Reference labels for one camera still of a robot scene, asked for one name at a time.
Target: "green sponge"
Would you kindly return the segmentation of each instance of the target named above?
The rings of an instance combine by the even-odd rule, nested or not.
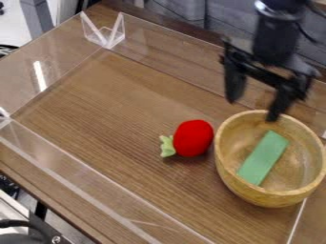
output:
[[[275,132],[268,131],[253,151],[244,160],[237,175],[253,185],[259,185],[277,162],[288,141]]]

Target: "toy strawberry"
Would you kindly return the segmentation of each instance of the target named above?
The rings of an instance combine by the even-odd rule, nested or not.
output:
[[[207,151],[212,137],[213,130],[205,121],[185,121],[177,126],[175,135],[159,136],[163,142],[160,156],[168,157],[175,154],[187,157],[197,156]]]

